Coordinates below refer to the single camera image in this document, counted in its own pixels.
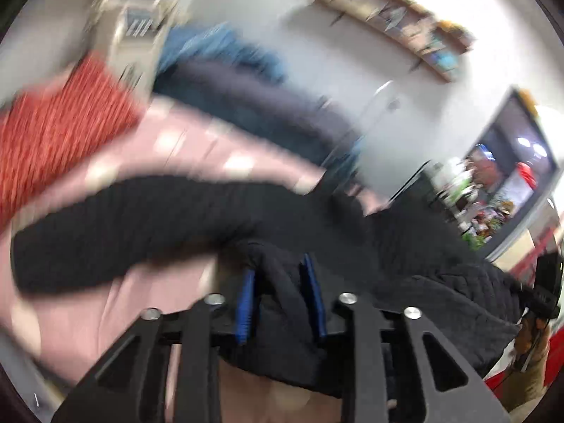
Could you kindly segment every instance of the reflected light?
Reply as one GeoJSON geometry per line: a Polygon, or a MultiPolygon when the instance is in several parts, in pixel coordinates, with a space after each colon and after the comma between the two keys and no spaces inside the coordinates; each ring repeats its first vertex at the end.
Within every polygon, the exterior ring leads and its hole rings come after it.
{"type": "Polygon", "coordinates": [[[546,157],[546,149],[544,149],[541,145],[532,145],[532,149],[535,150],[535,154],[546,157]]]}
{"type": "Polygon", "coordinates": [[[519,138],[517,138],[517,141],[518,141],[519,143],[521,143],[523,146],[526,146],[526,147],[528,147],[528,148],[531,147],[531,142],[528,141],[528,139],[526,139],[526,138],[519,137],[519,138]]]}

